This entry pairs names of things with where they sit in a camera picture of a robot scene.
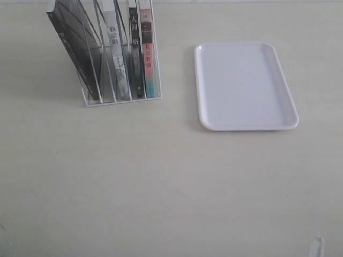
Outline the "black spine book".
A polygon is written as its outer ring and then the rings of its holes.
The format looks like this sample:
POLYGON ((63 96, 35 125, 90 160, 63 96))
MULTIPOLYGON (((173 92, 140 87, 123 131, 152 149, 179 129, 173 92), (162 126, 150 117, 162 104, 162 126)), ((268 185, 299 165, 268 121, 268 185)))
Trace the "black spine book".
POLYGON ((145 87, 143 78, 143 68, 141 66, 141 46, 139 33, 139 19, 137 11, 137 2, 129 3, 129 24, 130 24, 130 42, 131 42, 131 64, 132 64, 132 83, 135 86, 137 98, 145 98, 145 87))

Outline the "grey white cat book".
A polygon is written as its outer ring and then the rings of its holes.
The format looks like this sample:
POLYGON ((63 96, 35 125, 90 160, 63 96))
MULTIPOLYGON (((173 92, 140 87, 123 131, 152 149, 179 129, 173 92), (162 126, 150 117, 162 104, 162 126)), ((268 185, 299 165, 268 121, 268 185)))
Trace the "grey white cat book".
POLYGON ((115 1, 102 1, 102 6, 116 72, 117 88, 119 90, 121 100, 129 100, 130 89, 127 79, 126 63, 124 59, 125 51, 123 47, 122 30, 118 10, 115 5, 115 1))

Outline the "white plastic tray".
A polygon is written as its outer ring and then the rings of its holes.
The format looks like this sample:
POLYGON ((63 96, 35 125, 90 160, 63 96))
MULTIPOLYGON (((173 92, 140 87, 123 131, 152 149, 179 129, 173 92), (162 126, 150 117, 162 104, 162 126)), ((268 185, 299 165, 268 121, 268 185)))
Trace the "white plastic tray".
POLYGON ((194 49, 198 113, 210 131, 281 131, 299 115, 275 48, 265 42, 194 49))

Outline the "dark grey Rashomon book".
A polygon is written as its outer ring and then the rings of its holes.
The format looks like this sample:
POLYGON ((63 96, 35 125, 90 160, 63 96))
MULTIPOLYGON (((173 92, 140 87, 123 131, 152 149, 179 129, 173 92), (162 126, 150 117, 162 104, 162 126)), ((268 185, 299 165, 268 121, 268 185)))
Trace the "dark grey Rashomon book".
POLYGON ((91 97, 100 99, 102 52, 98 34, 80 1, 50 1, 47 16, 91 97))

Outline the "pink and teal book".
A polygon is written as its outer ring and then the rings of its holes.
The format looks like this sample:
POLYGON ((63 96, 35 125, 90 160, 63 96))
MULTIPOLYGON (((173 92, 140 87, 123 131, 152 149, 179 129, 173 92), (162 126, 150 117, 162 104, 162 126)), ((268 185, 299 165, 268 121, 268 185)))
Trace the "pink and teal book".
POLYGON ((141 39, 145 71, 145 85, 147 98, 155 97, 154 89, 154 46, 153 19, 150 1, 139 1, 141 39))

